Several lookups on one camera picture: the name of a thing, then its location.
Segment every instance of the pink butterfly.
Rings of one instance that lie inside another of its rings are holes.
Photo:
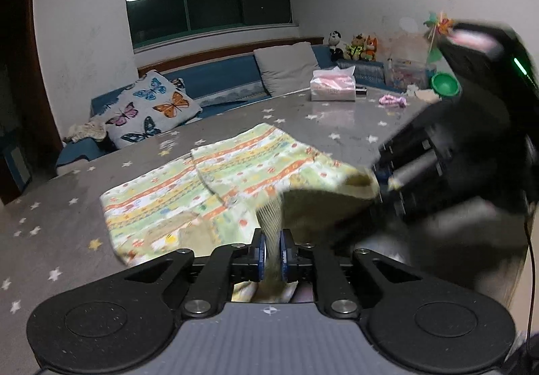
[[[122,112],[117,112],[118,115],[115,117],[112,117],[110,120],[106,122],[106,124],[114,124],[115,126],[123,126],[128,119],[134,118],[137,116],[138,111],[133,107],[133,102],[130,102],[125,110]]]

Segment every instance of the black cable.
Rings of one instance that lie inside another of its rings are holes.
[[[528,249],[530,250],[530,261],[532,262],[532,297],[530,298],[530,313],[528,317],[528,330],[526,332],[526,354],[530,362],[530,370],[533,362],[532,353],[530,352],[530,335],[532,334],[532,320],[534,315],[535,305],[535,256],[532,247],[532,237],[528,230],[528,217],[524,220],[524,232],[526,234],[526,240],[528,241]]]

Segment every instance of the pink hair tie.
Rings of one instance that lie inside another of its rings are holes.
[[[399,106],[406,107],[406,98],[405,97],[395,97],[390,94],[386,94],[381,99],[378,100],[383,106]]]

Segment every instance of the gray pillow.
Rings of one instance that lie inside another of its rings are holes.
[[[94,119],[107,125],[109,138],[118,149],[123,149],[168,132],[201,110],[177,85],[158,72],[149,71],[132,89],[122,92],[111,109]]]
[[[320,69],[308,42],[254,50],[254,58],[272,97],[309,88],[313,71]]]

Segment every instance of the green indicator light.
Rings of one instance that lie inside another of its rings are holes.
[[[514,61],[514,62],[516,63],[516,65],[520,68],[520,70],[522,71],[522,73],[523,73],[524,75],[528,75],[528,73],[527,73],[526,70],[524,69],[524,66],[522,66],[522,65],[520,64],[520,62],[518,61],[518,59],[517,59],[516,57],[513,59],[513,61]]]

